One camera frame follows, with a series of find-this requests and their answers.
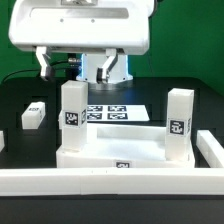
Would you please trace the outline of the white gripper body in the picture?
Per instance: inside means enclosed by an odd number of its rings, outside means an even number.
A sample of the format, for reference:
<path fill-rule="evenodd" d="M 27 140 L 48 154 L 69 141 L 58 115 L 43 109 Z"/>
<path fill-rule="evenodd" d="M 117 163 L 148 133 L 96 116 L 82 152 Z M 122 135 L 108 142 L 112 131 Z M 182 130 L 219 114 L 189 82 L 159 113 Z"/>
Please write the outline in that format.
<path fill-rule="evenodd" d="M 17 0 L 9 38 L 23 51 L 142 55 L 149 48 L 150 0 Z"/>

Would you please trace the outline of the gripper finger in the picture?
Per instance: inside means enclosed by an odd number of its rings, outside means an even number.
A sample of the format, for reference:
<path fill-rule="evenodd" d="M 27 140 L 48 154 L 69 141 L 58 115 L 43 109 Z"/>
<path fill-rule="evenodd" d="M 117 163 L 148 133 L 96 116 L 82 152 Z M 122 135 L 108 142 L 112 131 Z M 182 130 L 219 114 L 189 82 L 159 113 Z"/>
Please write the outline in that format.
<path fill-rule="evenodd" d="M 41 67 L 40 77 L 44 81 L 49 81 L 54 75 L 54 69 L 49 63 L 51 59 L 51 49 L 47 46 L 38 46 L 36 48 L 36 57 Z"/>
<path fill-rule="evenodd" d="M 118 61 L 118 54 L 116 49 L 106 50 L 106 61 L 102 67 L 97 68 L 96 82 L 107 83 L 110 77 L 110 71 Z"/>

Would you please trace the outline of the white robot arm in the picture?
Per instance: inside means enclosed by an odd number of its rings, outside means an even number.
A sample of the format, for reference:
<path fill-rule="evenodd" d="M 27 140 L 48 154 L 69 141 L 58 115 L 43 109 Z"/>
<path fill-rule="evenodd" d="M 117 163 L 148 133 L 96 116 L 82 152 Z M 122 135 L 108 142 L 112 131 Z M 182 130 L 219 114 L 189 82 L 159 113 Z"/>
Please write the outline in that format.
<path fill-rule="evenodd" d="M 149 18 L 158 0 L 16 0 L 9 39 L 22 51 L 33 51 L 40 77 L 53 76 L 51 54 L 80 53 L 77 79 L 97 89 L 133 79 L 128 57 L 149 49 Z"/>

